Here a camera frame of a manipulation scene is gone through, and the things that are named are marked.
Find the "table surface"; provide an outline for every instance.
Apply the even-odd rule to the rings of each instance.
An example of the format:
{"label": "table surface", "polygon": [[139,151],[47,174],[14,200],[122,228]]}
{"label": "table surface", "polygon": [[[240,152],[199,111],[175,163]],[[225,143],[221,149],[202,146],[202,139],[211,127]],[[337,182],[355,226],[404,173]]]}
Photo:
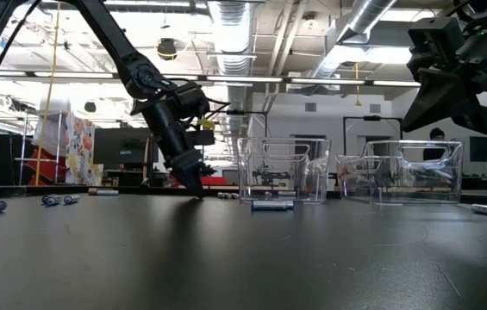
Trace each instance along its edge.
{"label": "table surface", "polygon": [[81,196],[0,214],[0,309],[487,309],[487,215]]}

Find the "computer monitor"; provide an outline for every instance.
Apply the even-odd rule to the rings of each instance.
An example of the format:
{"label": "computer monitor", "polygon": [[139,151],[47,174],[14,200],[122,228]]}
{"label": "computer monitor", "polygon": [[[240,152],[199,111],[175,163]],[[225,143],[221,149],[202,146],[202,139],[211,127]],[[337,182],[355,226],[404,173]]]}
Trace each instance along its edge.
{"label": "computer monitor", "polygon": [[469,158],[472,162],[487,163],[487,137],[469,138]]}
{"label": "computer monitor", "polygon": [[[146,143],[150,137],[149,128],[96,128],[94,164],[146,163]],[[154,163],[158,162],[158,157],[159,148],[155,145]]]}

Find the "person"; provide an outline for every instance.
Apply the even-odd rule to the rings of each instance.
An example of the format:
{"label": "person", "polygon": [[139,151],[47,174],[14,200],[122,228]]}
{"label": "person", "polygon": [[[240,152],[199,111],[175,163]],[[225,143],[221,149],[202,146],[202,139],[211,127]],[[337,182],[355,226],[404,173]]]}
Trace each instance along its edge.
{"label": "person", "polygon": [[[444,141],[445,140],[445,135],[440,128],[435,128],[431,130],[431,133],[429,134],[429,138],[432,141]],[[423,150],[423,160],[438,160],[442,158],[442,155],[444,155],[444,149],[442,148],[426,148]]]}

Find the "clear plastic bin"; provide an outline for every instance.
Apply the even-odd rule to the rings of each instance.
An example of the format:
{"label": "clear plastic bin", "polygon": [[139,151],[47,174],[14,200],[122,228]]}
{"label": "clear plastic bin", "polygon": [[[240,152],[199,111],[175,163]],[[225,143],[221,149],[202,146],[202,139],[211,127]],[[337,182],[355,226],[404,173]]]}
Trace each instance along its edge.
{"label": "clear plastic bin", "polygon": [[238,146],[241,200],[326,200],[331,141],[241,138]]}
{"label": "clear plastic bin", "polygon": [[[435,152],[434,160],[423,153]],[[463,144],[373,141],[361,156],[337,156],[341,195],[374,203],[459,203]]]}

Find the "yellow cable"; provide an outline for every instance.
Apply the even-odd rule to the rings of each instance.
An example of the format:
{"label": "yellow cable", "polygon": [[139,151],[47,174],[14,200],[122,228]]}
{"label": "yellow cable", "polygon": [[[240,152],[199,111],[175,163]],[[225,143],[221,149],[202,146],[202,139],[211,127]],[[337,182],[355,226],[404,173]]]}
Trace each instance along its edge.
{"label": "yellow cable", "polygon": [[50,87],[47,90],[46,111],[44,112],[44,122],[42,123],[42,130],[40,131],[40,138],[38,139],[38,157],[36,158],[36,186],[39,185],[39,181],[40,181],[40,160],[42,156],[42,137],[44,137],[44,134],[46,132],[47,113],[49,112],[50,109],[50,100],[52,98],[53,76],[55,75],[55,66],[57,64],[57,39],[59,36],[59,11],[60,10],[61,10],[61,2],[57,2],[57,15],[55,16],[56,19],[55,38],[53,39],[52,74],[50,76]]}
{"label": "yellow cable", "polygon": [[[358,63],[356,63],[356,66],[354,66],[354,68],[356,69],[356,79],[359,78],[359,75],[358,75]],[[360,87],[358,85],[356,85],[356,106],[361,106],[362,103],[360,102]]]}

